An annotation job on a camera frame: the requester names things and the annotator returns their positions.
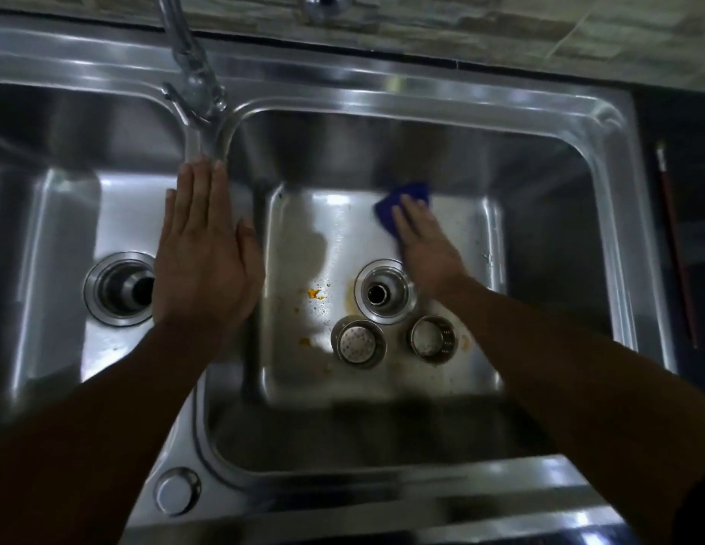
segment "double sink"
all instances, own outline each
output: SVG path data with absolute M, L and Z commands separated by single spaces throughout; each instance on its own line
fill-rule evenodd
M 0 430 L 121 359 L 152 325 L 91 315 L 86 279 L 119 253 L 152 265 L 164 192 L 204 150 L 228 162 L 235 216 L 254 219 L 267 280 L 179 414 L 128 540 L 171 526 L 198 538 L 249 514 L 250 540 L 266 542 L 398 530 L 460 541 L 618 522 L 440 305 L 420 298 L 383 325 L 388 353 L 369 370 L 340 361 L 330 336 L 360 314 L 363 268 L 400 259 L 372 205 L 425 181 L 471 275 L 675 370 L 630 98 L 206 46 L 231 106 L 211 137 L 164 99 L 177 71 L 163 35 L 0 18 Z M 428 313 L 457 329 L 442 366 L 405 343 Z

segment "drain hole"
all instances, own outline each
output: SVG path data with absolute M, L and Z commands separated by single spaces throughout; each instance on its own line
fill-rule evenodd
M 153 298 L 153 284 L 155 282 L 156 280 L 153 277 L 139 279 L 131 291 L 133 300 L 140 306 L 149 306 L 150 300 Z
M 397 260 L 376 260 L 363 268 L 355 283 L 357 307 L 368 319 L 390 325 L 416 307 L 413 284 Z
M 389 296 L 388 287 L 381 283 L 373 283 L 368 289 L 368 300 L 373 306 L 382 306 L 387 302 Z
M 153 258 L 139 252 L 108 256 L 85 279 L 84 296 L 90 313 L 108 325 L 137 325 L 151 315 Z

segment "blue sponge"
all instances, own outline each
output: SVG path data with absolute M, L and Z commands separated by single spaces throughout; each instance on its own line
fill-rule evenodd
M 380 224 L 396 239 L 400 240 L 393 220 L 393 207 L 401 204 L 401 195 L 410 195 L 414 201 L 421 199 L 428 204 L 428 185 L 423 182 L 406 184 L 391 191 L 382 201 L 373 206 Z

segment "stone tile wall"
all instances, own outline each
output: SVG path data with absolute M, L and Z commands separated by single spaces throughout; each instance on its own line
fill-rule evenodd
M 296 0 L 182 0 L 197 30 L 705 91 L 705 0 L 357 0 L 315 26 Z M 0 8 L 157 25 L 155 0 Z

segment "sink basin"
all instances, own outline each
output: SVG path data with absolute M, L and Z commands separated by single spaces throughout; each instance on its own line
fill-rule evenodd
M 118 251 L 156 252 L 184 136 L 141 97 L 0 83 L 0 427 L 130 350 L 83 283 Z
M 267 110 L 240 123 L 228 162 L 235 187 L 253 198 L 267 282 L 237 354 L 207 375 L 207 419 L 226 461 L 326 471 L 555 452 L 438 303 L 420 297 L 402 321 L 381 324 L 387 353 L 373 368 L 340 360 L 331 333 L 365 309 L 361 270 L 400 259 L 372 206 L 423 181 L 471 275 L 610 335 L 593 178 L 575 148 L 533 134 Z M 427 314 L 457 332 L 443 365 L 406 343 Z

